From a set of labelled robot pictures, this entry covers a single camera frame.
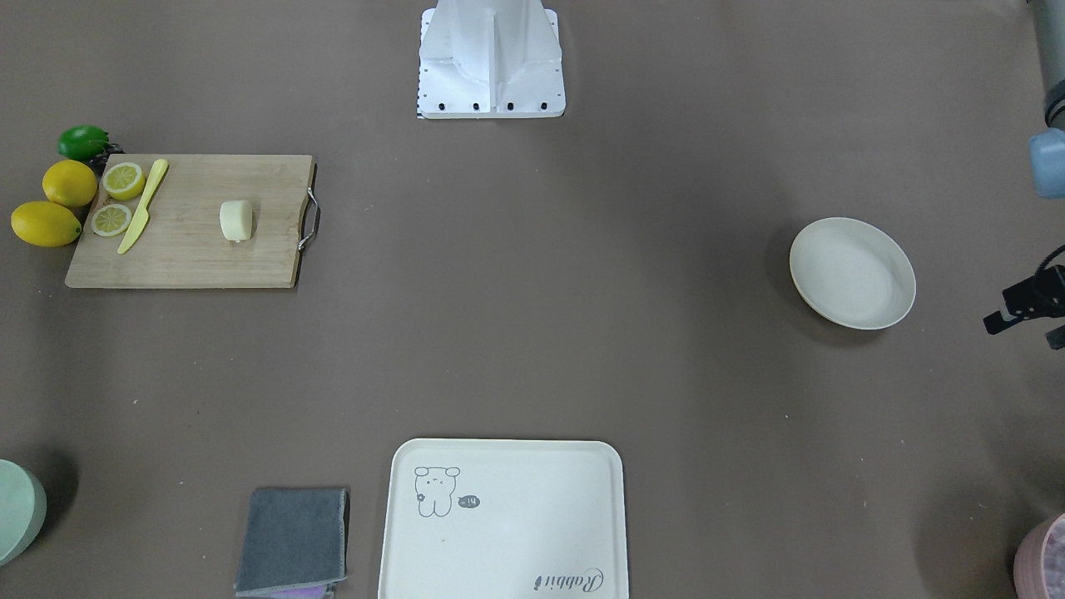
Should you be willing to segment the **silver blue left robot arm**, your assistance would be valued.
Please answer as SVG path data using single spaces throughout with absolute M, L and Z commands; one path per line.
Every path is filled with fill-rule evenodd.
M 1043 200 L 1064 197 L 1064 3 L 1028 1 L 1043 80 L 1045 129 L 1028 140 L 1028 162 L 1036 195 Z M 1050 250 L 1035 271 L 1002 292 L 1002 306 L 983 319 L 988 334 L 1000 334 L 1032 319 L 1064 315 L 1064 269 L 1056 260 L 1064 247 Z

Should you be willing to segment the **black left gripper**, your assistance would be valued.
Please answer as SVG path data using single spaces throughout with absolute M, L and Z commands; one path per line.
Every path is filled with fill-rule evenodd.
M 1064 266 L 1051 265 L 1002 292 L 997 311 L 983 319 L 988 334 L 1000 334 L 1034 319 L 1064 318 Z

